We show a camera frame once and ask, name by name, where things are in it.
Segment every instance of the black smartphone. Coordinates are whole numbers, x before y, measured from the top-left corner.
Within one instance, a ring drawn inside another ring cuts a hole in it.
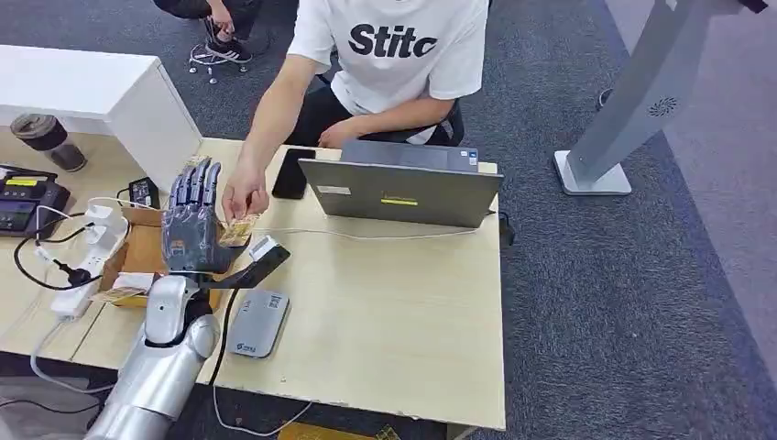
[[[279,199],[300,200],[305,194],[308,180],[300,167],[300,159],[315,159],[314,149],[289,148],[283,164],[280,165],[278,178],[272,188],[272,195]]]

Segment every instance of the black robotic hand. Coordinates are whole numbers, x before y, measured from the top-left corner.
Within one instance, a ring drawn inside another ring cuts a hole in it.
[[[245,250],[218,244],[221,228],[215,213],[221,164],[211,158],[187,166],[170,190],[162,218],[162,256],[176,272],[225,273]]]

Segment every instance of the gray laptop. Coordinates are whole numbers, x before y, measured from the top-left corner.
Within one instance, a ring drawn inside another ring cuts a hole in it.
[[[340,161],[477,172],[478,157],[475,148],[351,140],[343,145]]]
[[[504,176],[300,159],[328,215],[480,227]]]

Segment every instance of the silver stand base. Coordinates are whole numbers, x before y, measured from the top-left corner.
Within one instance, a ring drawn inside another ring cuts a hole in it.
[[[631,194],[631,184],[620,164],[612,167],[604,176],[592,183],[579,183],[566,163],[569,151],[553,153],[553,163],[561,178],[564,192],[569,195],[627,195]]]

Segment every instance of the white power strip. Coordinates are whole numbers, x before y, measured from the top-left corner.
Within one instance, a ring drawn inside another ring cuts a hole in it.
[[[78,268],[88,270],[93,277],[103,273],[105,263],[124,243],[124,237],[129,222],[116,214],[117,210],[105,206],[91,206],[85,219],[94,222],[92,230],[87,231],[87,241],[91,245],[89,253]],[[51,310],[61,319],[74,320],[83,316],[89,306],[89,298],[100,289],[100,282],[89,284],[68,291],[58,291]]]

